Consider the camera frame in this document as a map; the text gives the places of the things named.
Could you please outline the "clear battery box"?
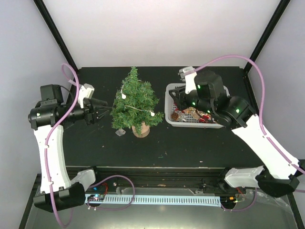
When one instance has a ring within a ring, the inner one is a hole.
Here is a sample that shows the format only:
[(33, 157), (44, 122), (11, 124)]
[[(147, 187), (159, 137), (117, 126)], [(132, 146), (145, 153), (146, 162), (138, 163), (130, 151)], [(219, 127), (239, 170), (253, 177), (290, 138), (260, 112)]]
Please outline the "clear battery box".
[(123, 136), (126, 133), (126, 131), (121, 128), (121, 129), (118, 129), (115, 133), (117, 136)]

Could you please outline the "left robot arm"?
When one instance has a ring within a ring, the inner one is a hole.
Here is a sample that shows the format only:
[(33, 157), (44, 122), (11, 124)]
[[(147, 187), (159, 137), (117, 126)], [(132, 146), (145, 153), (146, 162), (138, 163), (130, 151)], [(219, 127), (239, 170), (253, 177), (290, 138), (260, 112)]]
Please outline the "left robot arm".
[(110, 111), (106, 101), (94, 99), (94, 87), (90, 84), (80, 86), (74, 108), (64, 104), (60, 85), (41, 86), (41, 100), (28, 115), (31, 128), (36, 137), (41, 162), (40, 194), (34, 197), (34, 206), (53, 212), (80, 206), (85, 202), (88, 188), (98, 190), (102, 178), (94, 168), (79, 172), (70, 179), (65, 165), (63, 151), (63, 132), (66, 122), (84, 120), (91, 125), (98, 122)]

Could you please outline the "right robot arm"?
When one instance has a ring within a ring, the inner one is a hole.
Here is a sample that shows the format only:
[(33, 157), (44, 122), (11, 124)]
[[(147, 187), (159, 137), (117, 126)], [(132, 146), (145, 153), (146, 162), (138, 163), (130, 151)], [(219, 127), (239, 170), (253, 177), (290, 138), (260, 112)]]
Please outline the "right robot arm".
[(242, 139), (263, 162), (254, 168), (227, 168), (216, 181), (221, 192), (252, 187), (279, 198), (296, 191), (305, 162), (288, 153), (265, 130), (261, 116), (245, 99), (230, 96), (221, 76), (212, 71), (197, 73), (193, 67), (185, 67), (179, 75), (185, 84), (168, 90), (177, 108), (207, 114)]

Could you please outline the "white plastic basket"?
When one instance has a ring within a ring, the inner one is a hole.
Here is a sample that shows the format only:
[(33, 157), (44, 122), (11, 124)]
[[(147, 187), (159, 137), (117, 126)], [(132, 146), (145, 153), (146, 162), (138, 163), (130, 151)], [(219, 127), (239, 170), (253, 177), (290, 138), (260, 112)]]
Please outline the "white plastic basket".
[[(185, 86), (184, 83), (170, 83), (166, 86), (165, 91), (165, 101), (164, 101), (164, 114), (165, 120), (167, 123), (174, 127), (193, 127), (193, 128), (212, 128), (212, 129), (219, 129), (223, 126), (216, 123), (204, 123), (200, 122), (199, 120), (195, 119), (190, 113), (182, 113), (181, 111), (176, 111), (177, 108), (174, 104), (173, 99), (169, 95), (169, 91), (175, 89), (176, 87)], [(178, 121), (174, 121), (171, 118), (172, 113), (176, 112), (180, 118)]]

